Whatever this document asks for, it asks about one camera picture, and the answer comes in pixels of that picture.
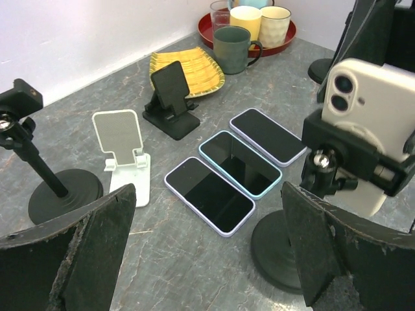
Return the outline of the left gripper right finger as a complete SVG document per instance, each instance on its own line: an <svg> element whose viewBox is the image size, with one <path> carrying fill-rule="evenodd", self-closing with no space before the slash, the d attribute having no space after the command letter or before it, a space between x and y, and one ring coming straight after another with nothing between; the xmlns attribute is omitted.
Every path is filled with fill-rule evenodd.
<svg viewBox="0 0 415 311"><path fill-rule="evenodd" d="M307 306L414 309L414 233L373 223L290 182L281 197Z"/></svg>

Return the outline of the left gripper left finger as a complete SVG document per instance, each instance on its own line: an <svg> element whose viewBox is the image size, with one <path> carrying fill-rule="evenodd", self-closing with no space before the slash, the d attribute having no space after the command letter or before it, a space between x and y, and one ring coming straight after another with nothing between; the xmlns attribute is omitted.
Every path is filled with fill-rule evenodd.
<svg viewBox="0 0 415 311"><path fill-rule="evenodd" d="M109 310L135 208L128 184L1 237L1 309Z"/></svg>

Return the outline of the light blue case phone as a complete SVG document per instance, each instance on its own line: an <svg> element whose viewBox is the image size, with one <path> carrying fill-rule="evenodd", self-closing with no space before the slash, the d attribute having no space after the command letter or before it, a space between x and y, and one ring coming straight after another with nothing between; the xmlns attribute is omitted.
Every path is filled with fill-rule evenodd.
<svg viewBox="0 0 415 311"><path fill-rule="evenodd" d="M282 179L282 171L229 131L222 130L199 147L200 155L254 200Z"/></svg>

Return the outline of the purple phone from pole stand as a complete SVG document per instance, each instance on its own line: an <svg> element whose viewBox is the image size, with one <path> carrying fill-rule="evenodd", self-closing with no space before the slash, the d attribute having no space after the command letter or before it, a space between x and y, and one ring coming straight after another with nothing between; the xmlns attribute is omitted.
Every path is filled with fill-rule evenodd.
<svg viewBox="0 0 415 311"><path fill-rule="evenodd" d="M255 108L232 118L230 128L279 167L291 165L307 150L297 135Z"/></svg>

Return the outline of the lavender case phone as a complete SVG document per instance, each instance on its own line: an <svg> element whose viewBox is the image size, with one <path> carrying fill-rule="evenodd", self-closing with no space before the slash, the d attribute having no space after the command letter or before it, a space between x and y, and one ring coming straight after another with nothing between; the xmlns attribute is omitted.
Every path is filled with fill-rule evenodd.
<svg viewBox="0 0 415 311"><path fill-rule="evenodd" d="M255 202L196 157L164 178L167 188L220 236L231 237L253 215Z"/></svg>

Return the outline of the cream case phone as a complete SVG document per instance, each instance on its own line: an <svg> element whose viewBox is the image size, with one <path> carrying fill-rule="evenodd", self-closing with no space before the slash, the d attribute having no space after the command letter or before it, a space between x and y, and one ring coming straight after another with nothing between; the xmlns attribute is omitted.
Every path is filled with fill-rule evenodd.
<svg viewBox="0 0 415 311"><path fill-rule="evenodd" d="M327 78L322 120L357 138L337 175L357 179L335 197L372 216L414 171L414 74L348 58Z"/></svg>

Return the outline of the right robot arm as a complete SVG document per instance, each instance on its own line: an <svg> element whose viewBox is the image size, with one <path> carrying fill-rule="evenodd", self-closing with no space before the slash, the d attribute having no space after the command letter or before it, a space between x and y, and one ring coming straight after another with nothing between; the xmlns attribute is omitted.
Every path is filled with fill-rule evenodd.
<svg viewBox="0 0 415 311"><path fill-rule="evenodd" d="M346 58L414 72L414 3L356 1L328 68Z"/></svg>

